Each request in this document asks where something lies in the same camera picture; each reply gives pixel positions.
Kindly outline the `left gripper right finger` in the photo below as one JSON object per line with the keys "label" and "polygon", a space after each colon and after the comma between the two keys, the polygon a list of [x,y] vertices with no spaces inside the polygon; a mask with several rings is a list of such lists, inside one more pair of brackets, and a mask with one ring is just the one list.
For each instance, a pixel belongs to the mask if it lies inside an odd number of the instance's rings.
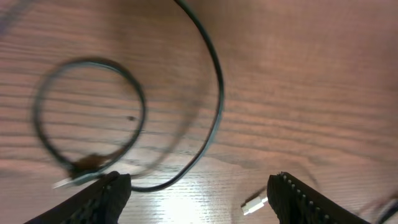
{"label": "left gripper right finger", "polygon": [[288,172],[269,176],[267,198],[280,224],[369,224]]}

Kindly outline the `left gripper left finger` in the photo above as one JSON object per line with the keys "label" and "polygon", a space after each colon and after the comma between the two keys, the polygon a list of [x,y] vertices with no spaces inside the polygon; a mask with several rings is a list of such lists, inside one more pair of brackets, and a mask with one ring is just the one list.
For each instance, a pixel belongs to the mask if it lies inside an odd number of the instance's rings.
{"label": "left gripper left finger", "polygon": [[26,224],[118,224],[130,196],[130,175],[114,171]]}

